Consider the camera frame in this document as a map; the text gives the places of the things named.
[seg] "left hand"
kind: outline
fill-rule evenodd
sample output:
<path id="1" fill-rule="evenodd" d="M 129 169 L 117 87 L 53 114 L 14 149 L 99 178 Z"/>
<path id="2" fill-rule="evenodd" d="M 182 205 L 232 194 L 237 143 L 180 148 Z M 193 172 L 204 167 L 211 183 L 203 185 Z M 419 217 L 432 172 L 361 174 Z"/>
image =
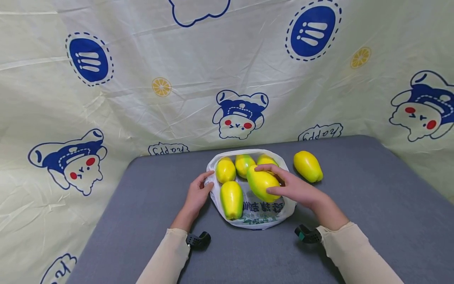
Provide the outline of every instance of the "left hand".
<path id="1" fill-rule="evenodd" d="M 192 214 L 198 215 L 200 209 L 207 200 L 208 194 L 214 186 L 213 182 L 210 182 L 207 186 L 204 186 L 203 182 L 212 174 L 214 174 L 214 171 L 212 170 L 203 173 L 189 185 L 188 196 L 186 197 L 183 209 Z"/>

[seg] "plastic bag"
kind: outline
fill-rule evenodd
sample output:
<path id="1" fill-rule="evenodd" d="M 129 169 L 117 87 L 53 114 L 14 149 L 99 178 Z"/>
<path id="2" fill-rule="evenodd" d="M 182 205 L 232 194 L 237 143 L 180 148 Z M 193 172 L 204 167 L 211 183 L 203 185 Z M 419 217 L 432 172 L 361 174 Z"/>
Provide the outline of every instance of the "plastic bag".
<path id="1" fill-rule="evenodd" d="M 249 154 L 254 161 L 257 161 L 257 158 L 261 154 L 266 154 L 273 158 L 279 167 L 288 170 L 284 159 L 273 152 L 263 149 L 245 149 L 216 155 L 208 164 L 207 171 L 215 170 L 218 161 L 224 157 L 230 157 L 235 163 L 236 155 L 240 154 Z M 281 223 L 295 211 L 295 201 L 282 196 L 273 203 L 267 203 L 255 196 L 246 179 L 237 175 L 235 181 L 239 183 L 241 189 L 243 190 L 243 214 L 240 219 L 232 221 L 226 219 L 224 209 L 222 208 L 220 196 L 222 184 L 218 182 L 214 174 L 208 177 L 205 181 L 205 184 L 214 182 L 214 187 L 210 193 L 211 199 L 219 211 L 219 214 L 221 214 L 221 216 L 233 226 L 252 230 L 264 230 Z"/>

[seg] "blue circle logo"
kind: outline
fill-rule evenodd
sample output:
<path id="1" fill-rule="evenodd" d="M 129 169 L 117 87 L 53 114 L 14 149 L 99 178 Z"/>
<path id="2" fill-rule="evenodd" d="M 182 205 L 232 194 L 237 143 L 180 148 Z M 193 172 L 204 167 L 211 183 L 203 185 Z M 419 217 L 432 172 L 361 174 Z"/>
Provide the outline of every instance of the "blue circle logo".
<path id="1" fill-rule="evenodd" d="M 331 47 L 342 21 L 342 9 L 333 0 L 319 0 L 303 6 L 291 20 L 285 47 L 291 58 L 310 61 Z"/>
<path id="2" fill-rule="evenodd" d="M 107 83 L 114 77 L 109 48 L 96 36 L 86 32 L 68 35 L 66 50 L 74 72 L 88 86 Z"/>

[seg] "sleeve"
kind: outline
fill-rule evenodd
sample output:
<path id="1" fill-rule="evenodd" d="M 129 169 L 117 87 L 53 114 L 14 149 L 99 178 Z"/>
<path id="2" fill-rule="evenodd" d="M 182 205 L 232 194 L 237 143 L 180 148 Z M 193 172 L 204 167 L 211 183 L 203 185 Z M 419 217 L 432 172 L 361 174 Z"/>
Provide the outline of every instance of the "sleeve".
<path id="1" fill-rule="evenodd" d="M 178 281 L 189 256 L 186 243 L 188 233 L 181 229 L 167 229 L 136 284 L 174 284 Z"/>
<path id="2" fill-rule="evenodd" d="M 347 284 L 402 284 L 402 280 L 370 245 L 358 225 L 349 222 L 337 231 L 323 226 L 326 255 L 332 259 Z"/>

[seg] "printed cloth backdrop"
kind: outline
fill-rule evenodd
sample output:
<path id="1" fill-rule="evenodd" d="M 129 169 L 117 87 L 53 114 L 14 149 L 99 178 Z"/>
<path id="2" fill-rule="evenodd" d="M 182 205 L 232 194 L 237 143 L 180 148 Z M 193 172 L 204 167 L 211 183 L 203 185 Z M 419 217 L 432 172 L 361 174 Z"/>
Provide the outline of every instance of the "printed cloth backdrop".
<path id="1" fill-rule="evenodd" d="M 453 11 L 2 0 L 0 282 L 64 283 L 141 155 L 370 135 L 454 201 Z"/>

